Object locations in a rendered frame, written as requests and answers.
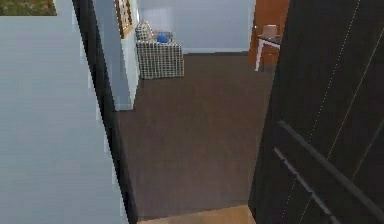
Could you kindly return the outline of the orange wooden door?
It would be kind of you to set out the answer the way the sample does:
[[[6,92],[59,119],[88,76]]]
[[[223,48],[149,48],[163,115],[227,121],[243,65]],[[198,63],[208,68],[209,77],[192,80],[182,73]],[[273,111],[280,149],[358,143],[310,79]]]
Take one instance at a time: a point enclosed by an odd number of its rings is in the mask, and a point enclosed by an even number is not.
[[[251,25],[248,53],[250,63],[256,63],[259,45],[257,36],[262,34],[265,25],[276,25],[277,34],[283,35],[289,1],[290,0],[252,0],[253,22]]]

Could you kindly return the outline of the checked sofa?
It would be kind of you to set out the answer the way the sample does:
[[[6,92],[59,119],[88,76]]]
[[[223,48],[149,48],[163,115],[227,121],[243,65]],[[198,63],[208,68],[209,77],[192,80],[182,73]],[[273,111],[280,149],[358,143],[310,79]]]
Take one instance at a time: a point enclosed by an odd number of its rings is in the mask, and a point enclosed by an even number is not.
[[[165,34],[168,37],[168,42],[158,42],[157,36],[159,34]],[[152,40],[136,39],[136,50],[139,74],[142,79],[184,76],[182,47],[175,41],[172,32],[156,30]]]

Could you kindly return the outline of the checked pillow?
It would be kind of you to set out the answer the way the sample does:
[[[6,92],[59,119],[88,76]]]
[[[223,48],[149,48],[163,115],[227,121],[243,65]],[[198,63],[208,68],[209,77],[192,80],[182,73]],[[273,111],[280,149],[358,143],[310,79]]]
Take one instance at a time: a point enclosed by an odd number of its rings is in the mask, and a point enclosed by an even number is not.
[[[148,21],[140,21],[136,28],[136,39],[142,41],[149,41],[153,39],[153,31]]]

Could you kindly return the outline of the framed wall picture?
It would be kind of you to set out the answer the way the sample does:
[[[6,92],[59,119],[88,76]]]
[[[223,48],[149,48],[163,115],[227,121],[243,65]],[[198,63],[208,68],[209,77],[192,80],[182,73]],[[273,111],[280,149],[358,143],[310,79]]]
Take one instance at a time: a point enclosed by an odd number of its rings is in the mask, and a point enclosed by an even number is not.
[[[124,39],[133,29],[130,0],[115,0],[120,37]]]

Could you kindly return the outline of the tan box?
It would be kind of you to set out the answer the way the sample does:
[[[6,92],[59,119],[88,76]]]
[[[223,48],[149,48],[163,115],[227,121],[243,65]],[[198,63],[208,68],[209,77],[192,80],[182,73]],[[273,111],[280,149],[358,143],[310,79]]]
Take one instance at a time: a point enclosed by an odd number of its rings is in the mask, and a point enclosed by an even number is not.
[[[267,39],[274,39],[278,36],[278,26],[275,24],[264,25],[262,36]]]

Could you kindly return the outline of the white legged dark table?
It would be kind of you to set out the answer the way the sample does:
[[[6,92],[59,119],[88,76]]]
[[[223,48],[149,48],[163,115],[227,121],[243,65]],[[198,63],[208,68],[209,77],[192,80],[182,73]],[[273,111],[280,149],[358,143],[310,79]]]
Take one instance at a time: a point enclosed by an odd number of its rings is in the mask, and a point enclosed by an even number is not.
[[[261,62],[263,47],[264,46],[271,46],[273,48],[279,49],[280,45],[281,45],[281,37],[280,36],[276,36],[274,38],[267,38],[267,37],[262,36],[262,35],[258,36],[258,47],[257,47],[257,54],[256,54],[255,71],[258,71],[260,68],[260,62]]]

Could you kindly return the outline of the black room door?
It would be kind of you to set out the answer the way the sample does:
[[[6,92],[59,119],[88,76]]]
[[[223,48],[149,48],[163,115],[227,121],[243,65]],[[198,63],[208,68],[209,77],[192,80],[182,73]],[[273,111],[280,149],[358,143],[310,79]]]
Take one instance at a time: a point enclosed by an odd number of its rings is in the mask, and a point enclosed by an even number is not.
[[[274,148],[279,120],[384,212],[384,0],[290,0],[258,149],[256,224],[340,224]]]

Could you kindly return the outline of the green framed picture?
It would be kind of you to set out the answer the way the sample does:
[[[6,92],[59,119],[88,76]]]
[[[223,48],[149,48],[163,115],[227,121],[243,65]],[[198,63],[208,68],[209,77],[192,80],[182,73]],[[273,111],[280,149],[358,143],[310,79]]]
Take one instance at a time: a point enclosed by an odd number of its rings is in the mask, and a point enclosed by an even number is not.
[[[0,0],[0,16],[56,16],[53,0]]]

